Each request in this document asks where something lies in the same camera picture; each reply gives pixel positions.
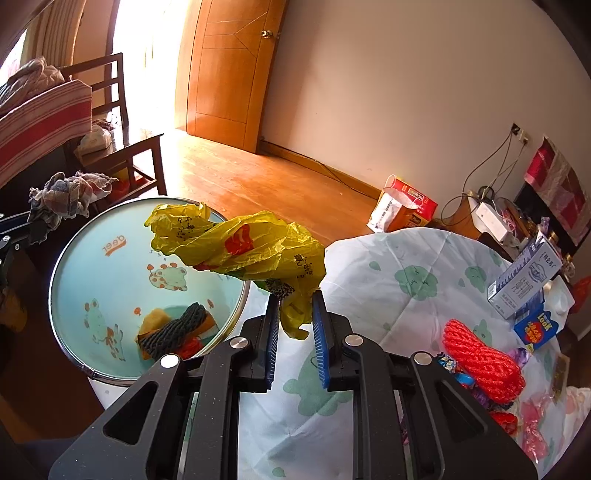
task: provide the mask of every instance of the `electrical outlet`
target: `electrical outlet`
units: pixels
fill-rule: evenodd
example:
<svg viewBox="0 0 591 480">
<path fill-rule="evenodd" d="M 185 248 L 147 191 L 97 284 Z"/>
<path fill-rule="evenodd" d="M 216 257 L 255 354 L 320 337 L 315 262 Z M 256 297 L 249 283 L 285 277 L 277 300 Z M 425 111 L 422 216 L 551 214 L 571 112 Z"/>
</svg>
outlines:
<svg viewBox="0 0 591 480">
<path fill-rule="evenodd" d="M 519 140 L 524 145 L 527 145 L 530 141 L 530 136 L 527 134 L 525 130 L 522 128 L 519 129 L 519 135 L 517 135 L 517 140 Z"/>
</svg>

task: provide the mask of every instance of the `red knitted object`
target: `red knitted object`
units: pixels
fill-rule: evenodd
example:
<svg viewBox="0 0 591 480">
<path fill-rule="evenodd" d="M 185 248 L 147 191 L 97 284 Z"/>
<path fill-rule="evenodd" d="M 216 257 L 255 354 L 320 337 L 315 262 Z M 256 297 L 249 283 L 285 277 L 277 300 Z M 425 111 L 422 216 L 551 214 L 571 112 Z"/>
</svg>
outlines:
<svg viewBox="0 0 591 480">
<path fill-rule="evenodd" d="M 504 411 L 491 411 L 490 414 L 493 420 L 509 435 L 514 436 L 517 433 L 517 417 L 515 415 Z"/>
<path fill-rule="evenodd" d="M 491 400 L 503 405 L 524 389 L 525 380 L 513 359 L 486 346 L 462 322 L 452 319 L 446 323 L 443 346 Z"/>
</svg>

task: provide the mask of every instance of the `white wall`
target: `white wall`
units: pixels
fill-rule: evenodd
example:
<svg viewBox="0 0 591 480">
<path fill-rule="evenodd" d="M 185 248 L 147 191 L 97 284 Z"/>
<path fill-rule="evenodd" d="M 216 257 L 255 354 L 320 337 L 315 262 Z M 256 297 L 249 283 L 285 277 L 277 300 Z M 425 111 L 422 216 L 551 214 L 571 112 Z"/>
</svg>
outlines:
<svg viewBox="0 0 591 480">
<path fill-rule="evenodd" d="M 532 141 L 502 195 L 515 196 L 543 134 L 591 192 L 591 80 L 532 0 L 290 2 L 266 140 L 377 187 L 395 173 L 442 206 L 513 122 Z M 468 187 L 488 183 L 501 161 Z M 576 265 L 591 274 L 591 241 Z M 578 317 L 569 322 L 582 331 Z"/>
<path fill-rule="evenodd" d="M 74 45 L 74 64 L 105 56 L 112 8 L 113 0 L 86 0 Z M 97 67 L 75 77 L 88 85 L 102 82 L 105 79 L 105 68 Z M 92 106 L 104 103 L 105 91 L 95 91 L 92 94 Z"/>
</svg>

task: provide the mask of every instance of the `sunlight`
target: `sunlight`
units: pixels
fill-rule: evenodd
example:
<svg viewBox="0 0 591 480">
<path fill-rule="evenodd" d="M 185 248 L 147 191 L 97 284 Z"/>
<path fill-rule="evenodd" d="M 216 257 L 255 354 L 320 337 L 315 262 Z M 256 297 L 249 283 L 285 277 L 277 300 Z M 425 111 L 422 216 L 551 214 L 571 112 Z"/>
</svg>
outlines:
<svg viewBox="0 0 591 480">
<path fill-rule="evenodd" d="M 178 51 L 189 1 L 121 0 L 113 52 L 123 52 L 125 97 L 134 125 L 174 128 Z"/>
<path fill-rule="evenodd" d="M 18 39 L 17 44 L 4 60 L 2 67 L 0 67 L 0 85 L 4 85 L 8 79 L 20 68 L 21 66 L 21 54 L 22 48 L 25 44 L 25 37 L 27 36 L 27 30 L 25 30 L 21 38 Z"/>
</svg>

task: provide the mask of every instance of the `baseboard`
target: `baseboard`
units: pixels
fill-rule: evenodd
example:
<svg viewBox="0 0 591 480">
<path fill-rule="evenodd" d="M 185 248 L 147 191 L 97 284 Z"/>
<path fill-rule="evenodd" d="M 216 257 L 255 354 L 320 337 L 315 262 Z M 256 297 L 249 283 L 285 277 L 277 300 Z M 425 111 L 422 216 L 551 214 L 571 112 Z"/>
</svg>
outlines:
<svg viewBox="0 0 591 480">
<path fill-rule="evenodd" d="M 302 167 L 314 170 L 315 172 L 318 172 L 330 179 L 338 180 L 344 185 L 347 185 L 349 188 L 356 190 L 357 192 L 362 193 L 369 198 L 373 198 L 375 200 L 379 198 L 379 194 L 381 192 L 379 188 L 356 179 L 355 177 L 337 170 L 336 168 L 324 165 L 313 158 L 306 157 L 305 155 L 294 152 L 293 150 L 289 150 L 288 148 L 280 147 L 279 145 L 275 145 L 274 143 L 268 142 L 266 140 L 259 140 L 258 151 L 275 155 L 279 158 L 284 158 L 285 160 L 297 163 Z"/>
</svg>

